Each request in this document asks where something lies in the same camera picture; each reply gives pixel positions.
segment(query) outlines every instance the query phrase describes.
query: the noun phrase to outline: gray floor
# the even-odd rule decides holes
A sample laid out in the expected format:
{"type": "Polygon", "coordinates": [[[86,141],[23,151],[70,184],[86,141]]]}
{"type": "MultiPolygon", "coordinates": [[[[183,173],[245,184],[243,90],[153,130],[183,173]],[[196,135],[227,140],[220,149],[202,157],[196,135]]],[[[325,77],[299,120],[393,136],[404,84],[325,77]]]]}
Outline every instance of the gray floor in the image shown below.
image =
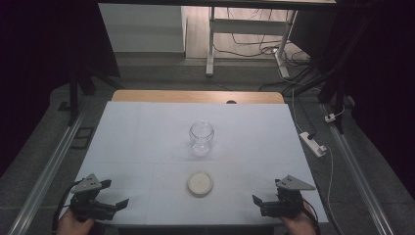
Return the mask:
{"type": "MultiPolygon", "coordinates": [[[[217,61],[215,74],[212,78],[205,77],[204,60],[185,60],[176,57],[159,57],[158,55],[145,57],[118,55],[118,65],[121,78],[116,81],[127,89],[175,89],[175,90],[235,90],[256,91],[263,83],[278,80],[275,62],[273,61],[217,61]]],[[[295,74],[300,68],[290,68],[295,74]]],[[[94,79],[97,92],[93,97],[80,96],[81,103],[85,99],[91,100],[81,128],[96,128],[109,101],[115,92],[111,86],[94,79]]],[[[278,83],[265,87],[263,91],[282,91],[287,83],[278,83]]],[[[379,234],[367,210],[362,197],[350,175],[339,148],[330,131],[330,126],[324,122],[325,113],[317,102],[317,90],[310,90],[295,100],[295,110],[298,124],[304,131],[312,131],[314,124],[317,135],[316,141],[327,145],[333,152],[334,174],[331,187],[331,208],[333,215],[345,234],[379,234]]],[[[292,109],[292,100],[285,98],[292,109]]],[[[49,160],[60,138],[64,135],[69,121],[69,113],[58,111],[62,102],[69,101],[67,86],[56,89],[51,94],[51,105],[44,118],[25,143],[14,163],[0,178],[0,233],[5,234],[11,228],[27,195],[40,175],[43,167],[49,160]]],[[[371,144],[364,133],[356,126],[350,116],[351,106],[346,105],[344,127],[347,138],[355,153],[367,179],[376,193],[395,234],[413,234],[415,230],[415,203],[399,182],[382,155],[371,144]]],[[[74,140],[72,147],[81,147],[84,140],[74,140]]],[[[321,198],[327,202],[331,158],[329,156],[316,159],[303,146],[307,161],[318,185],[321,198]]],[[[62,162],[57,175],[45,196],[40,209],[27,234],[47,234],[51,231],[52,214],[65,188],[74,181],[86,149],[70,148],[62,162]]],[[[321,224],[322,234],[336,234],[331,224],[321,224]]],[[[207,233],[220,233],[217,230],[208,230],[207,233]]],[[[277,234],[283,234],[284,228],[278,227],[277,234]]],[[[116,229],[108,229],[108,234],[116,234],[116,229]]]]}

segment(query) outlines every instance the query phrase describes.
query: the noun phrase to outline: power strip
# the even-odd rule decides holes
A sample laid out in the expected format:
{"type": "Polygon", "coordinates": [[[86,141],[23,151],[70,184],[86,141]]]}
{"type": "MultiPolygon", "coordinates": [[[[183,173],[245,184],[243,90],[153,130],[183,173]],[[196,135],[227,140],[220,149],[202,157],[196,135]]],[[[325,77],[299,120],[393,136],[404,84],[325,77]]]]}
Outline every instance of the power strip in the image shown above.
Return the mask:
{"type": "Polygon", "coordinates": [[[303,132],[300,134],[301,140],[308,146],[308,148],[312,151],[312,153],[317,157],[320,158],[321,156],[326,155],[326,146],[322,145],[319,146],[314,139],[308,139],[309,134],[307,132],[303,132]]]}

